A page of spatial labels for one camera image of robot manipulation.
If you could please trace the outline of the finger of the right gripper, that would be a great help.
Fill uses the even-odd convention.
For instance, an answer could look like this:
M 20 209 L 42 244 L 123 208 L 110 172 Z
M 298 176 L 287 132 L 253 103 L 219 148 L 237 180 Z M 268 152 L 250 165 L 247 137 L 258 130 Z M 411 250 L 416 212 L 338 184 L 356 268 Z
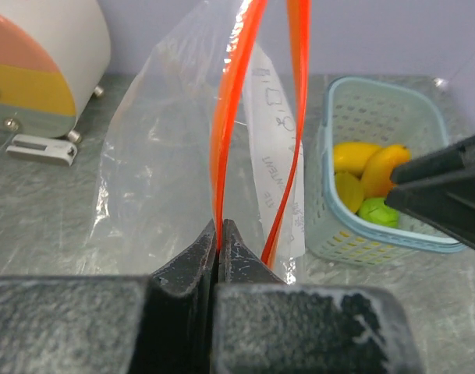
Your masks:
M 401 185 L 465 170 L 475 170 L 475 135 L 399 165 L 391 181 Z
M 475 250 L 475 182 L 400 185 L 386 203 Z

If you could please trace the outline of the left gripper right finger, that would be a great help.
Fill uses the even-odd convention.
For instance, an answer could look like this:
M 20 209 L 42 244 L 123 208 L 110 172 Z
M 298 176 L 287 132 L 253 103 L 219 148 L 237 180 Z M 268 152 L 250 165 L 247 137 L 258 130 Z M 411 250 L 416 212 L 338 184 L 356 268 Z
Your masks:
M 222 229 L 214 288 L 214 373 L 418 373 L 406 313 L 382 288 L 286 284 Z

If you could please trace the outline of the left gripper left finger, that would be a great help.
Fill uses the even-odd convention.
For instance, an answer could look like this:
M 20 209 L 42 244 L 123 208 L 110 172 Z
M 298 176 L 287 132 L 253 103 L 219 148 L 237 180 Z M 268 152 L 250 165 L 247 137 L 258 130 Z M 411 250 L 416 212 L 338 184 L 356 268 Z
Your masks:
M 214 234 L 151 274 L 0 277 L 0 373 L 205 373 Z

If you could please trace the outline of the light blue plastic basket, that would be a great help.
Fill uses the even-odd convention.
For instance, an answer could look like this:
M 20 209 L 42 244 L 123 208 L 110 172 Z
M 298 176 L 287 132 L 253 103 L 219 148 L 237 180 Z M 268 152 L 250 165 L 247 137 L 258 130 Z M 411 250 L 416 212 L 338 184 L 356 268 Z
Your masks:
M 385 204 L 399 165 L 449 145 L 459 132 L 426 79 L 334 80 L 306 162 L 307 249 L 357 266 L 460 252 L 455 239 Z

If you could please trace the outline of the green toy cabbage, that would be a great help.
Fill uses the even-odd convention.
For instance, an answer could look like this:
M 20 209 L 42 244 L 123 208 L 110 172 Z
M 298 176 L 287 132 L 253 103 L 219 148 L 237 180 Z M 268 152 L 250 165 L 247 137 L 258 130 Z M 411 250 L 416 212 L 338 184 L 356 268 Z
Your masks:
M 399 225 L 399 212 L 387 206 L 385 199 L 381 197 L 365 199 L 357 215 L 372 224 L 389 228 L 397 228 Z

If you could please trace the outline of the orange toy mango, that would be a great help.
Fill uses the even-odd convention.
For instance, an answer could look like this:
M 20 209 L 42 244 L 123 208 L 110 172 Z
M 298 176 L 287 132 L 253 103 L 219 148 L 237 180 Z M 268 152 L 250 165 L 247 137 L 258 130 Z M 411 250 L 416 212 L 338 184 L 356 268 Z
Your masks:
M 411 159 L 410 150 L 393 144 L 379 150 L 367 162 L 361 177 L 366 198 L 386 197 L 394 184 L 391 175 L 395 168 Z

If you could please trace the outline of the yellow toy mango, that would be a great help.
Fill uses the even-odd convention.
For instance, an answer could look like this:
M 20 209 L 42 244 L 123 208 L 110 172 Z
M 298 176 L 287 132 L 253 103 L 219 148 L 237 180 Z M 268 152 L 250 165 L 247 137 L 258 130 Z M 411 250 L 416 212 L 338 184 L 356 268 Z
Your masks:
M 333 148 L 334 171 L 335 173 L 348 172 L 360 177 L 368 160 L 381 149 L 382 146 L 374 143 L 338 143 Z

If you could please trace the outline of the yellow toy starfruit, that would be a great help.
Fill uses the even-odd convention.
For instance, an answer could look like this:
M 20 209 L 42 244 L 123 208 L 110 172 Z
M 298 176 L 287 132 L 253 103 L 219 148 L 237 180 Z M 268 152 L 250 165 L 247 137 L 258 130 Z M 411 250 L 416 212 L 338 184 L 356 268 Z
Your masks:
M 352 212 L 357 213 L 365 200 L 360 180 L 349 172 L 335 174 L 335 187 L 339 199 Z

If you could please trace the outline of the round cream drawer box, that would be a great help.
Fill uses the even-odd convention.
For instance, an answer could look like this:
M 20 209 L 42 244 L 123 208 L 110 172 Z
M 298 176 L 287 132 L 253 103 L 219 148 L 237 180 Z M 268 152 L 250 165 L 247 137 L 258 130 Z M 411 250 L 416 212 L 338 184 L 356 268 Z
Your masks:
M 97 1 L 0 1 L 0 130 L 67 136 L 111 53 Z

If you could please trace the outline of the small white bracket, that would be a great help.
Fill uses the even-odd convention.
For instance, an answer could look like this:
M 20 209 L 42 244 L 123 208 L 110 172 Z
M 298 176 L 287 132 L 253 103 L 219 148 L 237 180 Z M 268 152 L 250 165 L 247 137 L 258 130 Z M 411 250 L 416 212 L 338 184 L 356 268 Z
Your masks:
M 7 146 L 6 153 L 20 160 L 70 167 L 78 149 L 67 140 L 17 134 Z

